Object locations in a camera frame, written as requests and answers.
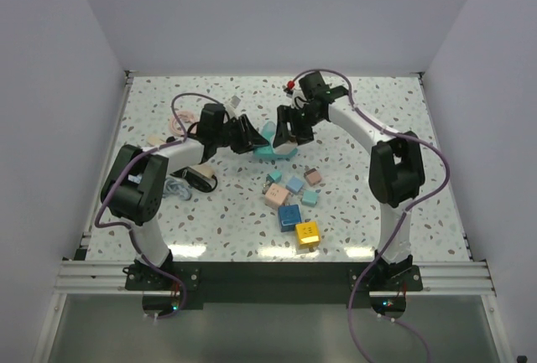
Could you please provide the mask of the white cube plug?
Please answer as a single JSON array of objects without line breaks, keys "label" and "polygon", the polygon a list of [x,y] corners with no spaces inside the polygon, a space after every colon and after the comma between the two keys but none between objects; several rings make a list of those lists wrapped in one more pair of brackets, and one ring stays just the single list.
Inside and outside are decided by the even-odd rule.
[{"label": "white cube plug", "polygon": [[276,137],[273,140],[273,151],[274,154],[278,156],[287,157],[289,154],[292,154],[296,149],[296,142],[284,140],[279,137]]}]

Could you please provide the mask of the teal triangular socket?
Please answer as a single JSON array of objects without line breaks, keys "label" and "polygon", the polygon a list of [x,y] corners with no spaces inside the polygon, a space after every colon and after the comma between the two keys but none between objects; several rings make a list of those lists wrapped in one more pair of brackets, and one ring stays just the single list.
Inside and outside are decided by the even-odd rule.
[{"label": "teal triangular socket", "polygon": [[263,160],[280,160],[285,158],[293,158],[298,153],[298,148],[295,143],[284,145],[282,148],[274,149],[273,142],[276,133],[276,125],[274,122],[266,122],[261,130],[261,135],[268,141],[268,146],[256,148],[253,154],[257,158]]}]

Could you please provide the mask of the pink small plug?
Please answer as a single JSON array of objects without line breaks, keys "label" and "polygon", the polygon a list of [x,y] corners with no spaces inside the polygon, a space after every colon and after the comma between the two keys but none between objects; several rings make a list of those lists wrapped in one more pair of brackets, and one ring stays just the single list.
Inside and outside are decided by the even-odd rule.
[{"label": "pink small plug", "polygon": [[304,179],[308,183],[308,185],[316,186],[321,183],[322,176],[317,169],[312,168],[304,172]]}]

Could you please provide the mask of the blue small plug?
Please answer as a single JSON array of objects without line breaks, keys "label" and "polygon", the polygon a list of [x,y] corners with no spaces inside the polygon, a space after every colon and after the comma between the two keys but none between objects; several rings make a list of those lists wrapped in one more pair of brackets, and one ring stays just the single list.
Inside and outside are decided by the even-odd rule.
[{"label": "blue small plug", "polygon": [[305,182],[302,179],[293,176],[287,181],[285,188],[292,194],[298,194],[304,186]]}]

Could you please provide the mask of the pink cube plug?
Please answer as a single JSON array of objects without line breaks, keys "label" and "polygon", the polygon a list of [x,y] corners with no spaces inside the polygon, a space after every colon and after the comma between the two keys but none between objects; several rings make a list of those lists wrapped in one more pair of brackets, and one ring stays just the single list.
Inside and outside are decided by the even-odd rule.
[{"label": "pink cube plug", "polygon": [[289,198],[289,191],[279,184],[271,184],[264,194],[264,203],[271,208],[278,209]]}]

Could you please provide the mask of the teal small plug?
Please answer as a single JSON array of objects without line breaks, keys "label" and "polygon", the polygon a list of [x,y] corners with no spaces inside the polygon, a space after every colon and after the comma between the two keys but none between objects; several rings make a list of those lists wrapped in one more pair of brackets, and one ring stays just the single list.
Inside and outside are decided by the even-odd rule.
[{"label": "teal small plug", "polygon": [[318,193],[312,190],[305,190],[301,195],[301,204],[309,207],[315,207],[318,203]]}]

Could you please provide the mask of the blue cube plug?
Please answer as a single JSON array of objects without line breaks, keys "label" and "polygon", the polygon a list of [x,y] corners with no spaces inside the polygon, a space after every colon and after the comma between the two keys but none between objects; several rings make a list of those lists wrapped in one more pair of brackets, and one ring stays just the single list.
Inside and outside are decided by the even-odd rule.
[{"label": "blue cube plug", "polygon": [[281,232],[294,231],[297,224],[302,222],[298,205],[281,205],[278,208],[278,221]]}]

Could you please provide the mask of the yellow cube socket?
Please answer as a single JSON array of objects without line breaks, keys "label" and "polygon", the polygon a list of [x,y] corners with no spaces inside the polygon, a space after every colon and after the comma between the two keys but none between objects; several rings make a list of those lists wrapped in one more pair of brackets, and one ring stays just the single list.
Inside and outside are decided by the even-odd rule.
[{"label": "yellow cube socket", "polygon": [[313,220],[296,224],[295,234],[299,249],[316,248],[321,242],[318,225]]}]

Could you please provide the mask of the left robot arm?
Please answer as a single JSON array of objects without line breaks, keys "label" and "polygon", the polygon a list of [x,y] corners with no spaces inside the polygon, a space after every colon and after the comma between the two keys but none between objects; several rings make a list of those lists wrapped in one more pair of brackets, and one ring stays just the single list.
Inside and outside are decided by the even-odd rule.
[{"label": "left robot arm", "polygon": [[209,161],[219,148],[243,154],[268,144],[246,115],[231,117],[223,104],[207,103],[194,133],[156,148],[120,148],[102,186],[95,226],[125,227],[138,261],[147,266],[145,281],[155,289],[165,289],[174,279],[171,250],[157,218],[166,178]]}]

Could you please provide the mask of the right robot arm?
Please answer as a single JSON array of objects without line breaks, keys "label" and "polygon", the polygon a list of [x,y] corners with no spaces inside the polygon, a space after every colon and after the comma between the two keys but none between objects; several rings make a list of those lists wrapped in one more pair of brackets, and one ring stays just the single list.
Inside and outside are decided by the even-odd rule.
[{"label": "right robot arm", "polygon": [[368,152],[368,185],[381,207],[381,236],[373,266],[364,277],[382,289],[394,289],[413,265],[405,208],[425,183],[417,136],[413,132],[389,134],[378,120],[350,104],[350,84],[331,87],[318,70],[290,80],[284,92],[292,104],[277,109],[276,153],[312,142],[313,127],[320,122],[340,127]]}]

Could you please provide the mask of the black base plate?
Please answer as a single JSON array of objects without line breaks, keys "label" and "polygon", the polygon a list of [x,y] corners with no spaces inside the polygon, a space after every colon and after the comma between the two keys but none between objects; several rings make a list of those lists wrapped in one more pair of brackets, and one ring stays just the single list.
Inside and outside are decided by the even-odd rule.
[{"label": "black base plate", "polygon": [[125,288],[143,295],[146,311],[203,309],[209,303],[352,304],[374,293],[402,298],[423,290],[420,270],[365,262],[172,262],[156,272],[141,262],[123,268]]}]

